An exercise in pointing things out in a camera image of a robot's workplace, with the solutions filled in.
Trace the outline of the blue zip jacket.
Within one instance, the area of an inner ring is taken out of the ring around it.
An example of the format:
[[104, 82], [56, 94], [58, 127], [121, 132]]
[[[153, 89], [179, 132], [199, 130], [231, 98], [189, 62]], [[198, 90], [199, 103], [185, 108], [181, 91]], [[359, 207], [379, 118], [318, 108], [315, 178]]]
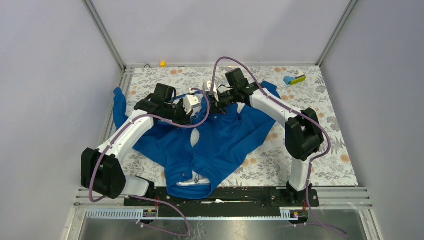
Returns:
[[275, 121], [249, 106], [227, 108], [226, 114], [199, 114], [199, 140], [193, 130], [158, 122], [134, 145], [134, 150], [164, 168], [166, 188], [174, 197], [209, 197], [266, 140]]

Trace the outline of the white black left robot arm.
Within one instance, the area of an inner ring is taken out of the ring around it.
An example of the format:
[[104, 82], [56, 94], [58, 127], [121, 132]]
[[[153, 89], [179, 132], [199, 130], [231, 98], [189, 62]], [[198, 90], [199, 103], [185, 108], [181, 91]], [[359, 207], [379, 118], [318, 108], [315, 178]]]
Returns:
[[130, 115], [121, 88], [114, 90], [113, 120], [116, 132], [95, 149], [81, 155], [81, 185], [89, 200], [96, 203], [120, 195], [135, 196], [144, 206], [152, 204], [155, 192], [147, 180], [124, 173], [122, 164], [131, 150], [164, 168], [166, 185], [171, 187], [193, 177], [192, 122], [204, 92], [190, 88], [177, 96], [176, 89], [157, 84], [155, 91], [139, 101]]

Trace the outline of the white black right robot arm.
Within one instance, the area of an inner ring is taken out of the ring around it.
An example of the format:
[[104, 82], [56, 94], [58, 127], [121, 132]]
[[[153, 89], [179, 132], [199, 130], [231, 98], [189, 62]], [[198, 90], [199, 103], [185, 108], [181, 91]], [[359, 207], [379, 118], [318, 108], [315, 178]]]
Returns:
[[324, 142], [316, 112], [311, 108], [299, 110], [289, 107], [265, 88], [264, 81], [249, 83], [240, 68], [230, 70], [225, 77], [229, 83], [227, 91], [220, 92], [211, 80], [203, 85], [211, 95], [212, 109], [223, 110], [235, 103], [245, 104], [266, 114], [284, 128], [285, 148], [292, 157], [286, 198], [293, 206], [301, 205], [312, 187], [309, 181], [310, 158]]

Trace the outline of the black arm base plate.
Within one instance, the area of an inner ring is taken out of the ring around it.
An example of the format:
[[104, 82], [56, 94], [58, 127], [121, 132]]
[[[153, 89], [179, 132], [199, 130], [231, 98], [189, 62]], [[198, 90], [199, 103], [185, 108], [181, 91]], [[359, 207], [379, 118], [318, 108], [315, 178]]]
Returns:
[[168, 194], [165, 187], [154, 187], [147, 191], [147, 197], [160, 200], [155, 203], [129, 197], [124, 200], [126, 207], [145, 209], [169, 209], [183, 215], [185, 213], [204, 215], [216, 213], [217, 216], [259, 214], [270, 216], [272, 209], [305, 211], [308, 206], [320, 206], [315, 189], [309, 193], [290, 193], [285, 187], [219, 187], [203, 199], [185, 199]]

